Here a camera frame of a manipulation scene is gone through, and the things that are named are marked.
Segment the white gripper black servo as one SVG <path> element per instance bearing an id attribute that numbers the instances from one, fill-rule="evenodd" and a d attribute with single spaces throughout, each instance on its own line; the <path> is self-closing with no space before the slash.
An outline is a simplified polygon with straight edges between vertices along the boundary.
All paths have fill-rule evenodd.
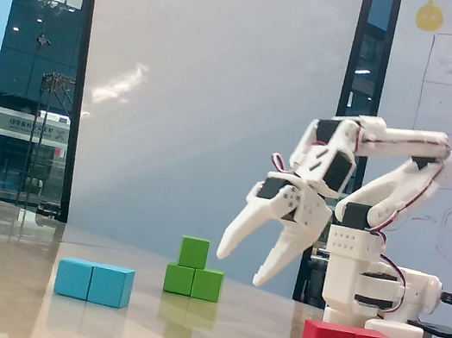
<path id="1" fill-rule="evenodd" d="M 261 287 L 315 244 L 330 216 L 330 207 L 303 179 L 270 172 L 266 180 L 257 182 L 250 190 L 246 206 L 223 232 L 217 258 L 229 256 L 267 221 L 284 221 L 279 239 L 253 277 L 254 286 Z"/>

